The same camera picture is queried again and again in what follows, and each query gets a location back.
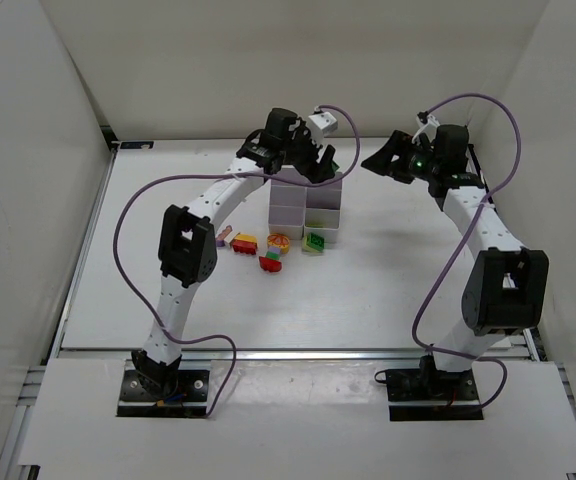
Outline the purple butterfly wing lego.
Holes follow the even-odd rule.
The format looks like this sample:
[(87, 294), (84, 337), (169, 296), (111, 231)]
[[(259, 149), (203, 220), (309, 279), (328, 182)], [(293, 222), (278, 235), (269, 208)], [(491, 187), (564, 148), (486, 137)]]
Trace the purple butterfly wing lego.
[(218, 248), (226, 248), (230, 245), (233, 239), (233, 228), (231, 225), (227, 225), (217, 236), (216, 236), (216, 246)]

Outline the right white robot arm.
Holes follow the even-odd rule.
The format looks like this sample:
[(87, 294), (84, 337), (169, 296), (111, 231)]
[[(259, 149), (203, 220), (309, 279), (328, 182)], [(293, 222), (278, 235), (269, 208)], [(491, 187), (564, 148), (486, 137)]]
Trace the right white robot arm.
[(546, 253), (526, 247), (508, 230), (480, 176), (469, 171), (467, 128), (439, 125), (434, 131), (428, 137), (424, 129), (414, 135), (396, 130), (362, 163), (404, 184), (425, 181), (461, 233), (459, 247), (474, 260), (457, 324), (441, 341), (425, 346), (417, 368), (376, 375), (397, 401), (456, 399), (473, 363), (493, 344), (539, 323), (549, 271)]

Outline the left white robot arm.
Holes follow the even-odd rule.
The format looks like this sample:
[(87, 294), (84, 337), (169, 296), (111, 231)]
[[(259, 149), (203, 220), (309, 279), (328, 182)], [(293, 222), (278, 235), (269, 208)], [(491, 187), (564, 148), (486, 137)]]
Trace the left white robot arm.
[(334, 178), (335, 150), (323, 140), (337, 128), (335, 117), (317, 110), (307, 118), (283, 108), (269, 113), (263, 129), (250, 134), (222, 179), (184, 207), (169, 206), (158, 247), (161, 289), (153, 327), (132, 361), (143, 388), (168, 398), (177, 388), (181, 337), (198, 287), (217, 264), (216, 231), (247, 196), (288, 165), (312, 184)]

